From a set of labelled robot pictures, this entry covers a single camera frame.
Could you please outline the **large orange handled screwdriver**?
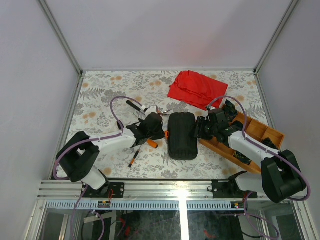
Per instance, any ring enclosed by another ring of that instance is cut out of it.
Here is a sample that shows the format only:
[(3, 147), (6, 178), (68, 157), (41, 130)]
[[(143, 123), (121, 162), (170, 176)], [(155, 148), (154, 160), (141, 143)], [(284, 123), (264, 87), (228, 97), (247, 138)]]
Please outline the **large orange handled screwdriver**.
[(159, 147), (159, 145), (155, 141), (153, 141), (152, 139), (148, 139), (146, 142), (149, 146), (151, 146), (154, 149), (157, 149)]

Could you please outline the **black plastic tool case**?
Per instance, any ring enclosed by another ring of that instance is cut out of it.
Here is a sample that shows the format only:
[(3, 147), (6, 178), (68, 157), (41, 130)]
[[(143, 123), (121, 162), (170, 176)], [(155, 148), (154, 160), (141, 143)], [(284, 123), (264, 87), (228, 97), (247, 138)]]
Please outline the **black plastic tool case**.
[(168, 119), (168, 154), (173, 160), (191, 161), (198, 156), (196, 119), (191, 112), (175, 112)]

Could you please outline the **small orange black screwdriver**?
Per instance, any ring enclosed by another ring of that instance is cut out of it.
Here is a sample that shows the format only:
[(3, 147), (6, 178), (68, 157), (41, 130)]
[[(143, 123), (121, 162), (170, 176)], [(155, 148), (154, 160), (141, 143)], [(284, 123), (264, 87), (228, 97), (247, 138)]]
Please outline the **small orange black screwdriver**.
[(139, 153), (141, 151), (141, 148), (142, 148), (142, 146), (140, 146), (139, 149), (135, 152), (130, 164), (128, 165), (129, 168), (131, 168), (133, 166), (135, 160), (137, 159), (137, 157), (138, 157), (138, 155), (139, 155)]

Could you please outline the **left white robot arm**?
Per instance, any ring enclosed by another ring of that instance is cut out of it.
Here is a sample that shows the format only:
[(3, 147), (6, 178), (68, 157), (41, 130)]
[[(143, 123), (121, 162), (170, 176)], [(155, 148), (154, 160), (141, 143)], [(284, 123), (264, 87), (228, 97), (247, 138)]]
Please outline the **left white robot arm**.
[(113, 151), (125, 150), (144, 145), (148, 140), (165, 137), (163, 119), (155, 112), (145, 119), (124, 127), (104, 137), (90, 137), (84, 131), (77, 132), (56, 156), (68, 179), (89, 186), (98, 197), (105, 197), (110, 190), (107, 177), (94, 168), (98, 157)]

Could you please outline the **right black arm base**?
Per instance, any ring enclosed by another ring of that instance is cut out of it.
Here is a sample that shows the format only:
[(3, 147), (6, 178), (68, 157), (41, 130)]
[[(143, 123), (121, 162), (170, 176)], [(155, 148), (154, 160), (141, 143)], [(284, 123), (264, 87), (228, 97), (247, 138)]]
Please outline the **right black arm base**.
[(253, 190), (241, 190), (236, 182), (238, 177), (249, 177), (253, 173), (241, 171), (230, 176), (228, 179), (212, 179), (211, 189), (207, 191), (212, 193), (214, 199), (245, 199)]

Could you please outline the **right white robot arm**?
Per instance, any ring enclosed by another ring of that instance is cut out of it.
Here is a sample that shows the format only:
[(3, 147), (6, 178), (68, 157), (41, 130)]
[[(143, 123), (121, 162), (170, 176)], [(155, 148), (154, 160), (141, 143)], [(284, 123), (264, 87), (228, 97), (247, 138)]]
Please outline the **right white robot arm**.
[(198, 139), (216, 139), (226, 148), (260, 165), (260, 174), (244, 172), (234, 177), (227, 188), (231, 196), (237, 198), (251, 191), (264, 193), (272, 202), (279, 203), (292, 200), (294, 195), (309, 187), (291, 151), (280, 151), (262, 144), (245, 133), (245, 126), (238, 120), (229, 122), (219, 108), (210, 110), (207, 117), (197, 117), (195, 122), (194, 135)]

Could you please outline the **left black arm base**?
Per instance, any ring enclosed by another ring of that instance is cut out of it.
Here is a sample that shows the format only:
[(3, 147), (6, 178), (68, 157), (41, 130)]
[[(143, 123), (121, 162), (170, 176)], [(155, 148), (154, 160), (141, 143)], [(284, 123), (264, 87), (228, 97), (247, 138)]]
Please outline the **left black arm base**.
[(109, 182), (101, 189), (94, 190), (90, 186), (83, 195), (84, 198), (122, 199), (125, 193), (124, 182)]

